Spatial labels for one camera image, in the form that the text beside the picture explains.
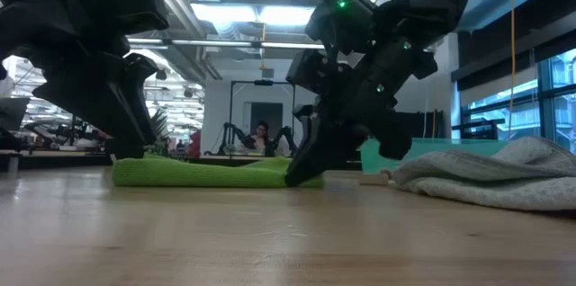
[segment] teal box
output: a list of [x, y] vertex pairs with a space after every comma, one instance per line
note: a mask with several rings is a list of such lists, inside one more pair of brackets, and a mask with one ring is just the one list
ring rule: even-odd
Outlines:
[[361, 147], [362, 170], [365, 174], [379, 174], [383, 169], [395, 170], [402, 162], [433, 151], [460, 150], [480, 156], [493, 156], [506, 146], [507, 141], [481, 139], [412, 139], [412, 149], [402, 160], [380, 156], [377, 139], [368, 139]]

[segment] gray blanket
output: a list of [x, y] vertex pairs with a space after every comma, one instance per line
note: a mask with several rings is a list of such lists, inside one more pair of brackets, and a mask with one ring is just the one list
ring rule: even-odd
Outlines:
[[522, 138], [486, 157], [438, 151], [392, 173], [398, 188], [513, 210], [576, 210], [576, 156], [548, 139]]

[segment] green cloth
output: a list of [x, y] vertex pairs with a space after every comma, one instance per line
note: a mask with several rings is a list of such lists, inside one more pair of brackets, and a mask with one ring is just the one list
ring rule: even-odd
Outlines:
[[[271, 158], [241, 167], [197, 165], [160, 156], [123, 159], [112, 167], [116, 186], [284, 188], [288, 158]], [[301, 187], [322, 187], [321, 178]]]

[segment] red object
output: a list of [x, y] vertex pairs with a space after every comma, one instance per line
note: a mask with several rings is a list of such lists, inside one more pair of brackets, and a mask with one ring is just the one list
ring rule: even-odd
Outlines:
[[200, 137], [202, 133], [200, 130], [197, 130], [194, 134], [190, 135], [190, 156], [191, 157], [200, 157]]

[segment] wooden table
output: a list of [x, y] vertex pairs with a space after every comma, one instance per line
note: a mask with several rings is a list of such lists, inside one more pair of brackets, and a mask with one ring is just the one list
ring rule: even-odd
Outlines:
[[115, 188], [0, 178], [0, 285], [576, 285], [576, 223], [357, 186]]

